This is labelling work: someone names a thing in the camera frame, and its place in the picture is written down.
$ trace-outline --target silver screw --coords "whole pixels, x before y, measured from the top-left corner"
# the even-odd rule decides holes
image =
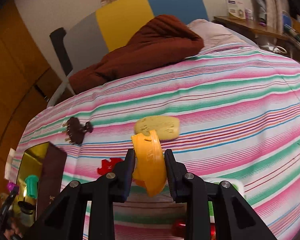
[[[193,179],[194,178],[194,175],[192,173],[186,173],[185,174],[185,178],[186,179]]]
[[[229,181],[224,180],[221,182],[221,186],[225,187],[225,188],[229,188],[231,186],[231,184]]]
[[[70,187],[77,187],[79,185],[79,181],[73,180],[70,182]]]
[[[113,172],[109,172],[109,173],[107,173],[106,177],[108,179],[113,179],[115,177],[115,174]]]

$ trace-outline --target beige pillow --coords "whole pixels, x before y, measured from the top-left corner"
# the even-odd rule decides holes
[[[194,20],[187,26],[191,31],[198,34],[203,39],[204,47],[202,50],[233,42],[246,43],[229,32],[224,26],[208,22],[204,19]]]

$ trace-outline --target yellow soap bar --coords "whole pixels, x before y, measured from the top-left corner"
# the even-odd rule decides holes
[[[179,136],[179,119],[173,116],[153,115],[138,120],[134,126],[135,133],[150,135],[155,130],[160,141],[172,140]]]
[[[149,133],[149,136],[142,133],[131,136],[137,157],[137,167],[132,177],[136,184],[145,187],[148,196],[152,197],[163,190],[167,172],[158,136],[154,130]]]

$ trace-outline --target wooden cabinet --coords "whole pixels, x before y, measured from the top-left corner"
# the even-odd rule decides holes
[[[45,95],[60,83],[8,0],[0,11],[0,192],[6,192],[10,148],[16,149],[28,122],[46,108]]]

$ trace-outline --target box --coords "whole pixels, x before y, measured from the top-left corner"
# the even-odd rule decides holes
[[[243,0],[226,0],[228,6],[228,16],[230,19],[246,19]]]

